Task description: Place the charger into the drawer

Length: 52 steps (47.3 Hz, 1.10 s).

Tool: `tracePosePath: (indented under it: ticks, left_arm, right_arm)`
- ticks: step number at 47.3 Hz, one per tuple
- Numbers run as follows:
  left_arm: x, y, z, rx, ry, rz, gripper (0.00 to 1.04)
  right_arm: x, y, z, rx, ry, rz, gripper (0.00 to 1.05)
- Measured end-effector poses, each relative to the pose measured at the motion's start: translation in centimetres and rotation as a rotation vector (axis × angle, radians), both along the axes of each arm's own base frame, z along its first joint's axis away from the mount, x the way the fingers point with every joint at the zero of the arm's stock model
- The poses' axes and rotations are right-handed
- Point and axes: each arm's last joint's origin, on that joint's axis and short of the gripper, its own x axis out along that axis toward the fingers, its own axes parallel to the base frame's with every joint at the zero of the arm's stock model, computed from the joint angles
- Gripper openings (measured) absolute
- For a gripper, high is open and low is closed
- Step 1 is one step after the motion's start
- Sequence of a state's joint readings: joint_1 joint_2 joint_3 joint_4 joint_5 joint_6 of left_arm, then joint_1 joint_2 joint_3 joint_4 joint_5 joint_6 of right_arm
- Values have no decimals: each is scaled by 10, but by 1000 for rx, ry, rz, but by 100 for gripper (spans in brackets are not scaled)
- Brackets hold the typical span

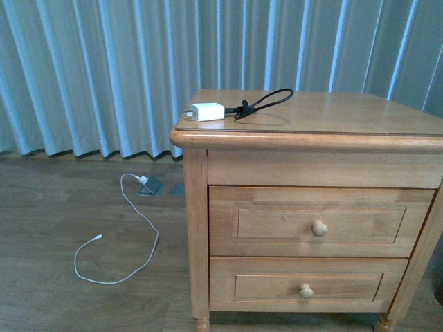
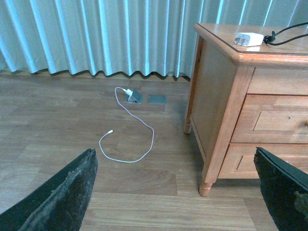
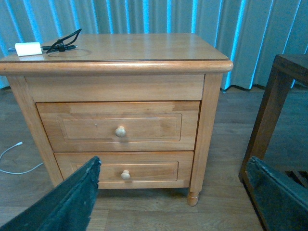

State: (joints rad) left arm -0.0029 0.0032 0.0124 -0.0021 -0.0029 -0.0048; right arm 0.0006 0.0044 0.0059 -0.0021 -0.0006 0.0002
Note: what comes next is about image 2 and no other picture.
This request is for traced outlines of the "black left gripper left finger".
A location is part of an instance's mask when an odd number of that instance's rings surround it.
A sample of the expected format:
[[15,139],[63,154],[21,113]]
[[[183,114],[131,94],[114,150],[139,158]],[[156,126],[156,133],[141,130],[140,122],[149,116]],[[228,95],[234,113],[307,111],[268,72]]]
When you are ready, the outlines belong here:
[[87,149],[0,215],[2,231],[78,231],[88,208],[98,159]]

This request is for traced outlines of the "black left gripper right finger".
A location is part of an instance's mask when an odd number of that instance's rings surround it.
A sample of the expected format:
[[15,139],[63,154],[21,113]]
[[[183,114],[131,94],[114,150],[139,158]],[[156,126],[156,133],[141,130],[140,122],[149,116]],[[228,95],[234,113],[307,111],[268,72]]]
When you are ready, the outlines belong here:
[[260,190],[275,225],[280,231],[308,229],[308,175],[262,147],[257,147],[254,164]]

